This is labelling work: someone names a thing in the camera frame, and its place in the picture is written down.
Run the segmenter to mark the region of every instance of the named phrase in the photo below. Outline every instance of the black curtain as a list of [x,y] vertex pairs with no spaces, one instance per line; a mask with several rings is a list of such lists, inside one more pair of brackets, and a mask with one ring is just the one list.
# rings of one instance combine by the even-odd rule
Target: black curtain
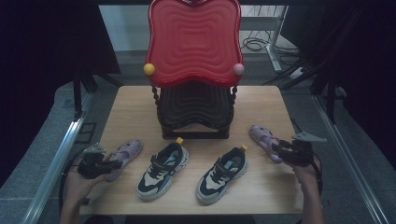
[[369,5],[335,64],[344,106],[396,167],[396,6]]
[[0,50],[3,185],[46,120],[59,87],[78,69],[89,76],[120,69],[99,7],[84,1],[1,3]]

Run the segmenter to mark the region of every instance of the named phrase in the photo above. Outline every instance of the wooden table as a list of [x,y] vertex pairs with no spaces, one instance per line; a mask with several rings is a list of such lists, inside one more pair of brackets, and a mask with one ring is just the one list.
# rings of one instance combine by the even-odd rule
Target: wooden table
[[[91,205],[81,214],[97,215],[209,215],[293,214],[302,211],[302,193],[289,166],[273,163],[249,136],[250,125],[260,123],[274,136],[291,140],[294,134],[288,111],[277,87],[239,86],[229,139],[185,139],[190,152],[187,167],[176,174],[172,187],[160,198],[144,202],[135,194],[150,158],[173,140],[162,138],[150,86],[121,87],[107,120],[100,145],[115,151],[125,141],[138,138],[141,153],[126,165],[112,183],[101,183],[89,196]],[[235,179],[217,203],[201,205],[196,185],[216,159],[233,147],[246,145],[247,173]]]

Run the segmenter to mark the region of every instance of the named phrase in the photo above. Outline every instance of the red wavy panel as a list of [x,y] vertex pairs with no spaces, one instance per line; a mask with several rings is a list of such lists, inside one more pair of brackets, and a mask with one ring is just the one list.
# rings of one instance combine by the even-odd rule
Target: red wavy panel
[[157,87],[198,80],[220,87],[238,84],[233,71],[243,63],[239,48],[240,6],[236,0],[154,0],[146,62]]

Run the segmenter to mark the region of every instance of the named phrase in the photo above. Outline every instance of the pink ball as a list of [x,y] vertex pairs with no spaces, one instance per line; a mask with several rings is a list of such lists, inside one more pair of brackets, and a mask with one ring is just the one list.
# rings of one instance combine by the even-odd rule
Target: pink ball
[[242,74],[244,74],[245,71],[245,66],[242,65],[241,63],[236,63],[233,66],[233,71],[235,72],[236,75],[242,76]]

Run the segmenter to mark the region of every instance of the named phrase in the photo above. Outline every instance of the yellow shoe tab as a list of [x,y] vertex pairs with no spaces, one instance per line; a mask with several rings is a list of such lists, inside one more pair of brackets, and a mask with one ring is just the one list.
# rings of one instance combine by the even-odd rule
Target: yellow shoe tab
[[181,144],[183,143],[183,141],[184,141],[184,139],[181,138],[181,137],[179,137],[179,138],[176,140],[176,143],[178,143],[179,145],[181,145]]
[[245,146],[245,145],[242,145],[242,146],[241,146],[241,149],[244,150],[244,151],[246,151],[246,150],[248,149],[248,147]]

